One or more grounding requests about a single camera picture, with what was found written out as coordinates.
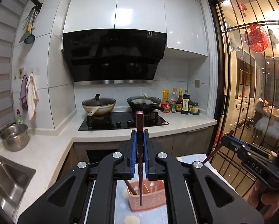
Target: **range hood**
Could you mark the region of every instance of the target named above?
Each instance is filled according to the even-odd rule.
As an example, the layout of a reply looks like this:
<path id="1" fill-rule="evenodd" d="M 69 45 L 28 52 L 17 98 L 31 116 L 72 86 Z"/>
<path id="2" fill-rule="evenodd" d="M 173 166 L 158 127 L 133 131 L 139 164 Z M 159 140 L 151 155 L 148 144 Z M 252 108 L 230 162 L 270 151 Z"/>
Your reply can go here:
<path id="1" fill-rule="evenodd" d="M 151 83 L 166 33 L 91 29 L 63 34 L 64 57 L 77 84 Z"/>

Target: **towel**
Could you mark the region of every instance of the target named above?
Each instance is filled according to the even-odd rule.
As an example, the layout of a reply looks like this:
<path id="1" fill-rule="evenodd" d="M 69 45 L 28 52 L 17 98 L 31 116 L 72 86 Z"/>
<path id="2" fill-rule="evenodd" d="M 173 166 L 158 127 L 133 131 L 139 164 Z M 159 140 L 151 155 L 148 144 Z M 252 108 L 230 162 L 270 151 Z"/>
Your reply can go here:
<path id="1" fill-rule="evenodd" d="M 27 106 L 28 106 L 28 117 L 29 120 L 32 119 L 34 114 L 36 113 L 36 105 L 39 101 L 38 92 L 37 92 L 37 84 L 34 75 L 31 73 L 27 80 L 26 84 L 27 89 Z"/>
<path id="2" fill-rule="evenodd" d="M 19 98 L 20 106 L 23 109 L 23 111 L 27 111 L 26 85 L 27 85 L 27 77 L 26 75 L 24 75 L 21 83 L 21 91 L 20 91 L 20 98 Z"/>

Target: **pan handle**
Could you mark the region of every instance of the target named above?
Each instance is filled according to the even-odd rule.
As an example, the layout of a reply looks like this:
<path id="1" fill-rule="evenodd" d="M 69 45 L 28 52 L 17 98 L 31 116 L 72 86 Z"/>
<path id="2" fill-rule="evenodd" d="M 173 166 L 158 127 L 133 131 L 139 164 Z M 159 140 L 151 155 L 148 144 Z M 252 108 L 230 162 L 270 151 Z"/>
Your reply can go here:
<path id="1" fill-rule="evenodd" d="M 88 113 L 88 116 L 93 116 L 97 111 L 98 111 L 99 108 L 93 108 L 89 113 Z"/>
<path id="2" fill-rule="evenodd" d="M 165 108 L 160 107 L 160 106 L 151 105 L 151 107 L 154 108 L 154 109 L 157 109 L 157 110 L 161 110 L 161 111 L 164 111 L 164 112 L 168 112 L 168 109 L 165 109 Z"/>

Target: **gas stove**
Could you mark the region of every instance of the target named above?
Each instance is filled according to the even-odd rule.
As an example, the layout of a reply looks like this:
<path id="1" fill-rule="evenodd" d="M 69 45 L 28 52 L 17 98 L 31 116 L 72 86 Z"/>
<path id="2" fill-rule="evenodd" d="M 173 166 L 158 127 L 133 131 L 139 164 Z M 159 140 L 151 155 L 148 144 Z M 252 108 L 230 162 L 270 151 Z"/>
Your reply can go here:
<path id="1" fill-rule="evenodd" d="M 158 112 L 144 113 L 144 127 L 168 125 Z M 112 112 L 104 115 L 86 116 L 78 130 L 115 130 L 136 128 L 136 112 Z"/>

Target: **sink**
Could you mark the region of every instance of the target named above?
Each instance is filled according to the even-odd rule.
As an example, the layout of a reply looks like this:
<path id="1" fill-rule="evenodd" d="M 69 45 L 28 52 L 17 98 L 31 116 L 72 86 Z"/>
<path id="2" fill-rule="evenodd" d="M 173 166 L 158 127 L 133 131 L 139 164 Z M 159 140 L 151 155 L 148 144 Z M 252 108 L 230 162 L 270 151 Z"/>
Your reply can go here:
<path id="1" fill-rule="evenodd" d="M 36 170 L 0 156 L 0 206 L 14 221 L 23 194 Z"/>

